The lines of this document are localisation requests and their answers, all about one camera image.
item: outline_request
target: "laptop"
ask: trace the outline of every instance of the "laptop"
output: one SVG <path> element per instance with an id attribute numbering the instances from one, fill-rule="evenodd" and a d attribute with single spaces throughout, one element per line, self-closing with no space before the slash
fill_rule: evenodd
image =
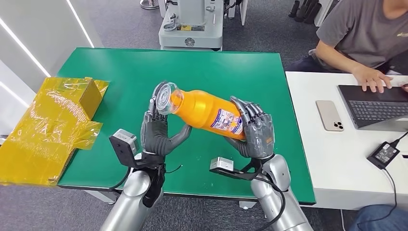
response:
<path id="1" fill-rule="evenodd" d="M 364 92 L 361 86 L 352 85 L 338 88 L 357 129 L 408 130 L 408 92 L 399 87 L 384 89 L 384 93 Z"/>

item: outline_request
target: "green table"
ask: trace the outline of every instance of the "green table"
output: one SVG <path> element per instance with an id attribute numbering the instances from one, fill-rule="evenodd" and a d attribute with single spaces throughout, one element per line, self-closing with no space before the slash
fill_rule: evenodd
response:
<path id="1" fill-rule="evenodd" d="M 151 51 L 77 48 L 59 77 L 92 77 L 110 81 L 93 120 L 103 126 L 91 150 L 79 150 L 59 181 L 60 187 L 103 190 L 126 173 L 108 140 L 119 128 L 140 137 L 143 114 L 154 87 L 162 80 L 183 90 L 200 89 L 223 99 L 231 95 L 261 104 L 274 120 L 275 152 L 283 155 L 292 175 L 292 190 L 305 204 L 315 203 L 305 153 L 293 112 L 288 85 L 277 53 Z M 183 122 L 170 115 L 169 134 Z M 234 160 L 235 168 L 249 159 L 241 157 L 219 135 L 193 129 L 189 139 L 166 158 L 164 191 L 169 194 L 253 199 L 250 182 L 209 171 L 211 159 Z"/>

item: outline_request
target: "yellow box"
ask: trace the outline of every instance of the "yellow box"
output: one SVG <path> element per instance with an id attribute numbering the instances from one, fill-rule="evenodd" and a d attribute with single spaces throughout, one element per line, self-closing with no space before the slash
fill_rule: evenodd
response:
<path id="1" fill-rule="evenodd" d="M 46 78 L 0 147 L 0 183 L 56 185 L 76 148 L 90 149 L 102 127 L 91 121 L 108 82 Z"/>

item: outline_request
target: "person's leg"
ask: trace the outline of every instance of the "person's leg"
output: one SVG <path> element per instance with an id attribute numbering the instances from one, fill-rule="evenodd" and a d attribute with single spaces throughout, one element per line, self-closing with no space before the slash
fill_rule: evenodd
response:
<path id="1" fill-rule="evenodd" d="M 318 62 L 308 55 L 305 58 L 296 61 L 289 65 L 285 71 L 299 71 L 299 72 L 328 72 Z"/>
<path id="2" fill-rule="evenodd" d="M 368 220 L 385 217 L 391 210 L 389 205 L 371 205 L 362 208 L 349 231 L 407 231 L 408 211 L 395 208 L 387 218 L 378 221 Z"/>

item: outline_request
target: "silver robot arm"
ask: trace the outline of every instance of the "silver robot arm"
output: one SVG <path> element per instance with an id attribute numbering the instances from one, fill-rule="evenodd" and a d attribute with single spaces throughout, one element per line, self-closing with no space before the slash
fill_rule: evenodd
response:
<path id="1" fill-rule="evenodd" d="M 142 152 L 135 155 L 136 136 L 119 129 L 109 140 L 119 162 L 129 168 L 123 191 L 101 227 L 101 231 L 139 231 L 154 206 L 163 197 L 166 155 L 183 143 L 191 133 L 191 126 L 169 138 L 167 116 L 158 113 L 156 98 L 165 82 L 156 86 L 149 109 L 145 112 L 140 131 Z"/>
<path id="2" fill-rule="evenodd" d="M 153 203 L 153 206 L 147 207 L 143 203 L 143 198 L 150 185 L 151 179 L 149 174 L 144 171 L 132 172 L 127 178 L 122 193 L 100 230 L 140 231 L 143 228 L 147 217 L 151 214 L 153 208 L 163 196 L 163 190 L 161 190 L 159 197 Z"/>
<path id="3" fill-rule="evenodd" d="M 273 183 L 282 191 L 286 202 L 280 218 L 271 224 L 273 230 L 313 231 L 291 190 L 291 177 L 285 158 L 278 154 L 274 155 L 263 164 L 262 170 L 257 178 L 268 181 L 272 179 Z M 274 190 L 270 184 L 256 178 L 251 180 L 251 189 L 254 196 L 258 198 L 267 220 L 272 221 L 281 210 L 282 197 L 280 193 Z"/>
<path id="4" fill-rule="evenodd" d="M 257 104 L 233 96 L 231 101 L 240 111 L 246 141 L 226 139 L 243 157 L 251 158 L 251 162 L 237 170 L 232 160 L 218 157 L 211 161 L 210 171 L 251 181 L 252 192 L 268 220 L 256 231 L 268 226 L 272 226 L 274 231 L 313 231 L 291 190 L 291 176 L 285 158 L 273 152 L 271 116 Z"/>

